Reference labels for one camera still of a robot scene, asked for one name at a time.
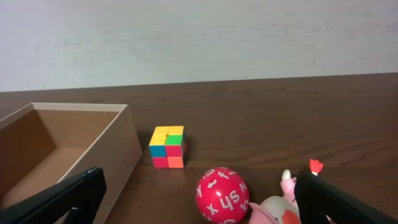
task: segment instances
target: pink and white toy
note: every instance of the pink and white toy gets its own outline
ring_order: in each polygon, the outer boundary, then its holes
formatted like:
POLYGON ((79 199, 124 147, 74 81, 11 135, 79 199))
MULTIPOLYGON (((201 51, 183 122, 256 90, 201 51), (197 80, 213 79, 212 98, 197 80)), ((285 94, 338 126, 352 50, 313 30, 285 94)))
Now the pink and white toy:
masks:
MULTIPOLYGON (((322 167, 323 164, 318 160, 310 160, 314 175, 318 175, 322 167)), ((280 182, 284 196, 271 196, 260 205, 250 203, 253 212, 249 224, 300 224, 299 208, 294 196, 295 182, 296 178, 291 176, 289 170, 285 170, 280 182)))
POLYGON ((200 213, 213 223, 232 224, 244 217, 249 207, 249 189, 235 171, 217 167, 199 180, 196 201, 200 213))

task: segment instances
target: open box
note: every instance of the open box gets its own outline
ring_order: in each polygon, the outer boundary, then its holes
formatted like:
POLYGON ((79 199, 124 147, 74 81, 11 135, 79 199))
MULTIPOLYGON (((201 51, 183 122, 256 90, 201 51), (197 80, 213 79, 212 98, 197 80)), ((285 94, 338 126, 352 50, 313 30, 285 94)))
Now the open box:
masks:
POLYGON ((103 223, 141 154, 128 105, 31 103, 0 120, 0 208, 98 166, 103 223))

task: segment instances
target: rubik's cube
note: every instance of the rubik's cube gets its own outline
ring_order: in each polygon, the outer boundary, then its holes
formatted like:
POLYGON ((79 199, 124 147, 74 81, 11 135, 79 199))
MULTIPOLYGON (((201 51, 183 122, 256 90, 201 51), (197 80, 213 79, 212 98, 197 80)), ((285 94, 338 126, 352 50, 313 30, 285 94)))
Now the rubik's cube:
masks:
POLYGON ((187 158, 184 126, 156 127, 149 150, 155 168, 184 168, 187 158))

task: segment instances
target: red toy tip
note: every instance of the red toy tip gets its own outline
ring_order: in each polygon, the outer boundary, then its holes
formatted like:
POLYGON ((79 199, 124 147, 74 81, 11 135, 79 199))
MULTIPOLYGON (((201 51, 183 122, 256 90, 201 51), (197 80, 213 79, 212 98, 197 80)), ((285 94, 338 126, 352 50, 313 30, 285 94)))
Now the red toy tip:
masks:
POLYGON ((315 159, 310 159, 310 169, 311 172, 315 173, 316 175, 319 174, 319 172, 321 172, 323 168, 323 163, 319 162, 319 160, 315 160, 315 159))

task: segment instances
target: yellow cube face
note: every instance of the yellow cube face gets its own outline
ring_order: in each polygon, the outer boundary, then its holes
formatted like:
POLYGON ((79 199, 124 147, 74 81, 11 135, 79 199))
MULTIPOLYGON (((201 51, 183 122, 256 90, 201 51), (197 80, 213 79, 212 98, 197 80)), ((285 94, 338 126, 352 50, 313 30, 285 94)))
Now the yellow cube face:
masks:
POLYGON ((169 128, 169 135, 178 135, 184 132, 184 126, 171 126, 169 128))
POLYGON ((168 135, 169 126, 159 126, 155 128, 154 135, 168 135))
POLYGON ((166 143, 167 135, 153 135, 150 146, 163 146, 166 143))

